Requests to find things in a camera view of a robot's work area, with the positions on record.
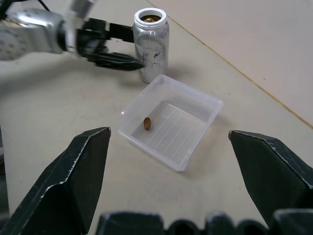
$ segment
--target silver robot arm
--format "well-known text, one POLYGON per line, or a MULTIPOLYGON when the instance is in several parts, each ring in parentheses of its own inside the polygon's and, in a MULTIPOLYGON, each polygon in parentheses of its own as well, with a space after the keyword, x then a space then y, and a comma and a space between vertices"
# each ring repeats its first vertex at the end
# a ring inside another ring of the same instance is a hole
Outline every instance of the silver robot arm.
POLYGON ((63 21, 62 15, 41 9, 9 13, 0 21, 0 61, 31 52, 63 53, 56 40, 63 21))
POLYGON ((130 26, 88 19, 95 0, 73 0, 64 17, 40 9, 7 13, 10 5, 25 0, 0 0, 0 61, 16 60, 31 52, 69 52, 98 67, 133 71, 144 65, 132 56, 108 53, 106 40, 134 43, 130 26))

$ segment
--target small brown object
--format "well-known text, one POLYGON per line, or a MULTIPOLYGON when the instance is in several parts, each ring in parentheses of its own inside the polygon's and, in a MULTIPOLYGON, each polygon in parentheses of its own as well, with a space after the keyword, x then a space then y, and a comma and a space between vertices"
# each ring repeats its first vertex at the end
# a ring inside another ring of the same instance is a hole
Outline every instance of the small brown object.
POLYGON ((151 128, 151 119, 146 117, 143 121, 143 126, 145 127, 146 131, 149 131, 151 128))
POLYGON ((140 18, 144 22, 153 23, 161 20, 160 16, 148 15, 140 18))

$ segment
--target beige table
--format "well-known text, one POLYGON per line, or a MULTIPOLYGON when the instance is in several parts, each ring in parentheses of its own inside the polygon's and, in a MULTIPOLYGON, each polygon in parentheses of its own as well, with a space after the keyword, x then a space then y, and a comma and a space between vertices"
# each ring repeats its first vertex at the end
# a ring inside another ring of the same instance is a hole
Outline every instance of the beige table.
POLYGON ((313 125, 310 1, 149 1, 313 125))
MULTIPOLYGON (((91 16, 131 25, 144 0, 105 0, 91 16)), ((313 131, 236 72, 173 21, 168 75, 224 101, 187 169, 174 172, 118 135, 120 112, 146 87, 135 72, 96 68, 68 55, 32 54, 0 63, 0 125, 13 212, 44 168, 75 135, 99 126, 112 129, 107 165, 90 234, 102 212, 160 213, 168 226, 224 211, 234 221, 263 221, 246 191, 228 140, 233 129, 282 140, 313 165, 313 131)), ((134 46, 110 43, 112 51, 134 54, 134 46)))

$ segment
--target metal container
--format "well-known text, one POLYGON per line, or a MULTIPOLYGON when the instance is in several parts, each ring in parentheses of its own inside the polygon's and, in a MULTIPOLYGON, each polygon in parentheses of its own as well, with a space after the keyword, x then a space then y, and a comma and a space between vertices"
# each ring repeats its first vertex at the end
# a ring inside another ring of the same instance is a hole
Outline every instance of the metal container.
POLYGON ((167 69, 169 25, 166 13, 157 8, 138 11, 133 32, 137 58, 145 65, 139 70, 141 80, 151 83, 167 69))

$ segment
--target clear plastic container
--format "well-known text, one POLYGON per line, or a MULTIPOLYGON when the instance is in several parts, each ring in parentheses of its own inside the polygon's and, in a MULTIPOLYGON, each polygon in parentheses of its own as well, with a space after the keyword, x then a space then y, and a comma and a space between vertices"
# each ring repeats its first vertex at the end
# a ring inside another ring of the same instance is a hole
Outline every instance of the clear plastic container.
POLYGON ((222 101, 165 75, 122 111, 119 133, 175 171, 188 160, 222 108, 222 101), (144 129, 145 117, 151 129, 144 129))

